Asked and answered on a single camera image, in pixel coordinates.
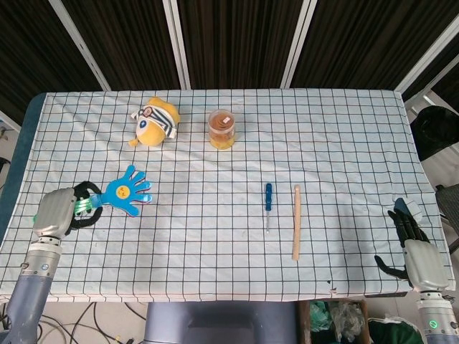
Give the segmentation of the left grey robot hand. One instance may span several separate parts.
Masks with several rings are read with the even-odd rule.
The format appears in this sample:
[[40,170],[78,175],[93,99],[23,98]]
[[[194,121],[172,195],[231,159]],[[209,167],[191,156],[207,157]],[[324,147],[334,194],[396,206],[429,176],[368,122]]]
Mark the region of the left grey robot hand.
[[93,226],[103,208],[95,205],[101,190],[90,181],[47,193],[40,201],[32,231],[38,237],[62,239],[72,230]]

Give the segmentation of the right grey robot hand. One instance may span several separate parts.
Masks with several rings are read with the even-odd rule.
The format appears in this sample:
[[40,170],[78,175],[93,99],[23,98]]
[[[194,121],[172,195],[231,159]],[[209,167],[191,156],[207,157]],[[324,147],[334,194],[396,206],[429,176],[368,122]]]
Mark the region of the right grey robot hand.
[[387,266],[378,255],[374,257],[378,268],[389,276],[408,281],[417,292],[441,292],[449,285],[438,248],[430,243],[419,227],[403,198],[395,201],[389,210],[404,256],[404,268]]

